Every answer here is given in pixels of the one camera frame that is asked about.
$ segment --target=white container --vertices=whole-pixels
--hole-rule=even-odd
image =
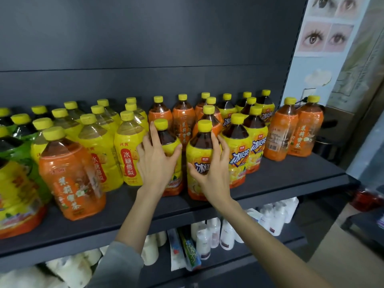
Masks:
[[[262,214],[262,217],[260,218],[259,224],[264,227],[267,231],[269,231],[273,218],[272,204],[264,205],[264,207],[260,210],[260,213]]]
[[[46,265],[70,288],[84,288],[92,277],[91,268],[82,253],[48,261]]]
[[[281,231],[284,226],[284,221],[286,217],[285,204],[283,205],[281,202],[277,202],[276,206],[273,209],[274,214],[271,220],[269,232],[275,237],[277,237],[281,234]]]
[[[217,248],[220,242],[221,221],[218,217],[207,220],[208,230],[212,235],[211,248]]]
[[[212,235],[208,226],[204,223],[199,226],[196,235],[196,251],[202,261],[209,258],[211,255]]]
[[[283,201],[286,204],[286,217],[285,223],[290,223],[293,215],[295,214],[297,205],[299,205],[299,199],[297,197],[293,197],[290,199],[286,199]]]
[[[144,261],[144,265],[151,266],[153,265],[158,257],[159,257],[159,250],[157,248],[157,242],[156,242],[156,235],[147,235],[143,251],[141,252],[141,257]]]
[[[235,230],[225,219],[223,220],[223,227],[220,235],[220,246],[224,250],[231,250],[235,244]]]
[[[167,242],[167,233],[165,231],[156,233],[156,242],[158,247],[162,247]]]
[[[194,242],[196,242],[196,233],[197,233],[197,231],[199,229],[200,224],[202,224],[202,223],[205,223],[205,220],[204,221],[195,222],[195,223],[191,224],[191,237],[194,240]]]
[[[101,247],[99,248],[100,252],[103,254],[103,256],[105,256],[105,253],[107,252],[107,249],[108,249],[108,245],[106,245],[105,247]]]
[[[90,266],[95,265],[101,258],[101,252],[98,248],[95,248],[94,250],[86,251],[83,253],[83,255]]]

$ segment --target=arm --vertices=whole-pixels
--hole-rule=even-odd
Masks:
[[[208,201],[232,225],[276,286],[331,287],[290,249],[254,222],[231,198],[228,174],[229,147],[219,136],[218,140],[223,148],[220,155],[218,140],[214,134],[211,137],[214,153],[208,174],[199,174],[191,164],[188,164],[190,174],[199,182]]]
[[[171,157],[166,157],[153,122],[150,131],[152,144],[146,135],[142,145],[137,147],[140,157],[137,168],[143,185],[138,189],[131,211],[115,241],[108,247],[88,288],[132,287],[139,279],[143,266],[141,252],[153,213],[181,155],[180,144]]]

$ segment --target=bottle cap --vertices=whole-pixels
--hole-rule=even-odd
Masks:
[[[185,101],[187,99],[187,94],[179,94],[178,96],[180,101]]]
[[[197,123],[197,130],[199,132],[210,132],[212,130],[212,121],[202,119]]]
[[[250,96],[252,96],[251,92],[243,92],[243,98],[249,98]]]
[[[97,121],[97,119],[94,114],[83,114],[80,116],[80,121],[84,125],[90,125],[90,124],[94,124]]]
[[[271,90],[263,90],[262,96],[269,96],[271,94]]]
[[[108,101],[108,99],[99,99],[97,101],[97,104],[101,105],[101,106],[104,106],[104,107],[107,107],[107,106],[109,106],[109,101]]]
[[[307,102],[310,102],[310,103],[317,103],[319,101],[320,101],[320,96],[317,96],[317,95],[309,95],[307,98]]]
[[[285,105],[295,105],[295,103],[296,103],[296,98],[294,98],[294,97],[286,97],[284,99]]]
[[[52,120],[48,117],[36,119],[32,121],[32,123],[37,130],[43,130],[53,126]]]
[[[121,120],[123,121],[131,121],[135,118],[135,115],[133,114],[132,111],[125,110],[120,113],[120,117],[121,117]]]
[[[43,130],[43,136],[46,140],[58,140],[65,137],[64,129],[61,126],[53,126]]]
[[[153,123],[157,130],[166,130],[168,128],[168,120],[164,118],[156,119]]]
[[[137,110],[136,103],[126,103],[125,104],[125,110],[128,110],[128,111],[135,111],[135,110]]]
[[[252,106],[249,110],[250,115],[260,115],[262,113],[262,108],[258,106]]]
[[[67,101],[67,102],[64,102],[64,107],[68,110],[72,110],[72,109],[76,109],[78,106],[76,101]]]
[[[215,113],[215,106],[213,106],[213,105],[204,105],[203,106],[203,113],[204,114],[214,114]]]
[[[52,110],[53,117],[62,118],[68,116],[68,111],[65,108],[57,108]]]
[[[136,97],[128,97],[126,99],[127,103],[137,103]]]
[[[245,116],[241,113],[233,113],[231,116],[232,124],[243,124]]]
[[[44,105],[32,106],[31,109],[32,109],[32,112],[35,113],[36,115],[44,114],[48,112],[47,107],[45,107]]]
[[[8,116],[9,114],[11,114],[11,111],[9,110],[9,108],[5,108],[5,107],[0,108],[0,117],[5,117],[5,116]]]
[[[229,94],[229,93],[223,94],[224,101],[229,101],[230,99],[232,99],[232,94]]]
[[[256,97],[248,97],[247,104],[253,105],[256,103]]]
[[[207,97],[207,104],[216,104],[216,97]]]
[[[201,98],[202,99],[207,99],[209,96],[211,96],[210,92],[202,92],[201,93]]]
[[[164,101],[163,96],[154,96],[153,101],[155,103],[162,103]]]
[[[26,113],[12,115],[11,119],[13,123],[17,125],[27,124],[28,122],[31,122],[31,117],[29,117],[29,115]]]
[[[0,137],[4,137],[4,136],[8,136],[8,135],[9,135],[9,132],[8,132],[7,127],[1,125],[0,126]]]
[[[104,106],[102,105],[94,105],[94,106],[91,106],[91,112],[93,114],[102,114],[105,112],[105,109],[104,109]]]

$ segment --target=upper shelf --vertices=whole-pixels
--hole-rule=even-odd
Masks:
[[[231,189],[232,197],[246,208],[348,184],[344,170],[312,154],[287,156],[282,162],[263,158],[260,169],[245,183]],[[130,211],[137,188],[123,185],[107,193],[105,209],[75,222],[63,217],[55,205],[33,231],[0,241],[0,272],[30,266],[108,245]],[[208,202],[194,201],[186,191],[161,198],[149,234],[217,216]]]

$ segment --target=shirt sleeve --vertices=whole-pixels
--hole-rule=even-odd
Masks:
[[[87,288],[136,287],[144,262],[132,247],[112,242]]]

